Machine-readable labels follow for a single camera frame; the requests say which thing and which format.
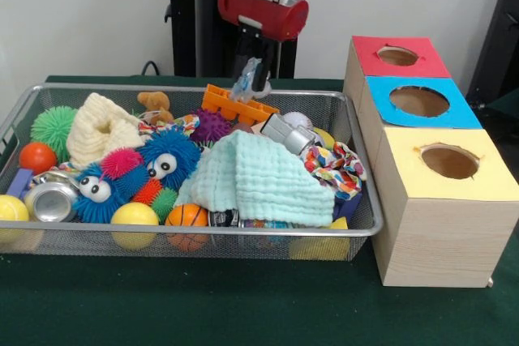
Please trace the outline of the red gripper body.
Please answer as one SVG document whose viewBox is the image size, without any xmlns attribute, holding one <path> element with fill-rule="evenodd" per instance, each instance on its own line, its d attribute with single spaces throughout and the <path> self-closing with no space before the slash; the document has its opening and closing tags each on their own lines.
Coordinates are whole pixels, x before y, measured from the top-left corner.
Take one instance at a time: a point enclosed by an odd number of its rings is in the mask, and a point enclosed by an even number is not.
<svg viewBox="0 0 519 346">
<path fill-rule="evenodd" d="M 274 41 L 291 41 L 306 25 L 309 5 L 306 0 L 217 0 L 223 20 L 260 30 Z"/>
</svg>

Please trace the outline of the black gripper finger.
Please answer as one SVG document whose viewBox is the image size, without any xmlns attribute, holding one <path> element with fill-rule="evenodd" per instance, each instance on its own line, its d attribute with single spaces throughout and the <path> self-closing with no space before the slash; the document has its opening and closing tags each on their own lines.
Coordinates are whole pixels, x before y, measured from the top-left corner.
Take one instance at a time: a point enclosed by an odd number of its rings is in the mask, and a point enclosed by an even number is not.
<svg viewBox="0 0 519 346">
<path fill-rule="evenodd" d="M 277 60 L 278 46 L 279 44 L 276 41 L 263 37 L 255 38 L 252 54 L 258 63 L 252 83 L 253 92 L 264 91 L 269 72 L 275 66 L 275 61 Z"/>
<path fill-rule="evenodd" d="M 237 79 L 243 71 L 248 60 L 254 56 L 255 36 L 246 28 L 241 28 L 238 34 L 238 42 L 234 58 L 234 78 Z"/>
</svg>

